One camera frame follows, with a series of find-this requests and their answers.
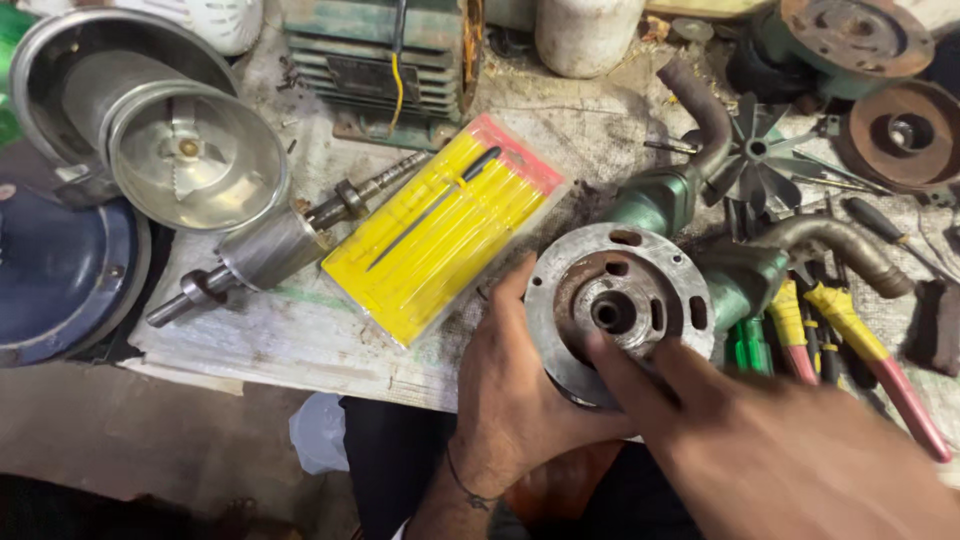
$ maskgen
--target rusty pulley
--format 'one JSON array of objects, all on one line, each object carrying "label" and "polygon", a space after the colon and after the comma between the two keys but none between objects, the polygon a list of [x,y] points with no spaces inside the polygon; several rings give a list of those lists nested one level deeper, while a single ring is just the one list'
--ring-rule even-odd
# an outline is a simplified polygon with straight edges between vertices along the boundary
[{"label": "rusty pulley", "polygon": [[926,193],[960,174],[960,107],[939,86],[908,81],[858,100],[836,140],[851,171],[898,193]]}]

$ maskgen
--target bolt hole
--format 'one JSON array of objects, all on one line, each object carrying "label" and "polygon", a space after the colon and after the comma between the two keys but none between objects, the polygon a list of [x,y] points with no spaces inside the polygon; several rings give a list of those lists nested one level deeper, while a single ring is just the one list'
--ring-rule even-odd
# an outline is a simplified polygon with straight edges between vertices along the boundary
[{"label": "bolt hole", "polygon": [[663,330],[663,303],[656,298],[650,301],[650,326],[655,331]]},{"label": "bolt hole", "polygon": [[633,231],[613,231],[610,233],[610,241],[614,244],[636,247],[643,241],[643,236]]},{"label": "bolt hole", "polygon": [[702,296],[690,297],[690,324],[697,330],[707,329],[707,302]]},{"label": "bolt hole", "polygon": [[616,261],[608,262],[605,268],[607,269],[608,274],[613,274],[615,276],[626,276],[627,270],[630,269],[630,266],[628,266],[626,262]]}]

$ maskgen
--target yellow screwdriver set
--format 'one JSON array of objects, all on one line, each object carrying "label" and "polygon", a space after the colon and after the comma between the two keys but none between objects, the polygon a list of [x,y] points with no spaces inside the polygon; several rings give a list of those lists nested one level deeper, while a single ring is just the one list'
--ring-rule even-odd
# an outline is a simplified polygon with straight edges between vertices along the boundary
[{"label": "yellow screwdriver set", "polygon": [[518,232],[569,190],[558,169],[481,114],[323,262],[409,347]]}]

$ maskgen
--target black pants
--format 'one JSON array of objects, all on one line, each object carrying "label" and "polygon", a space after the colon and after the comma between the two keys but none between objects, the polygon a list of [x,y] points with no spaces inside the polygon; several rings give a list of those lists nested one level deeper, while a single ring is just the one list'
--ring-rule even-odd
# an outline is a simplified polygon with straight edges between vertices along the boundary
[{"label": "black pants", "polygon": [[[364,538],[390,540],[417,510],[456,415],[350,397],[340,405],[347,413],[344,446]],[[494,520],[504,520],[502,514],[499,508]],[[647,447],[636,443],[620,451],[580,520],[530,533],[551,539],[703,537]]]}]

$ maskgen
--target blue lid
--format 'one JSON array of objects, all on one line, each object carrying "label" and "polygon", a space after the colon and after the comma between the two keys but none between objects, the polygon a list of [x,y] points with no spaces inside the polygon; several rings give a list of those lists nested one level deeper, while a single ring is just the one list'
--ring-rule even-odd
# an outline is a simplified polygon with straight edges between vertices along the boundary
[{"label": "blue lid", "polygon": [[62,354],[97,329],[137,250],[127,201],[72,211],[0,184],[0,367]]}]

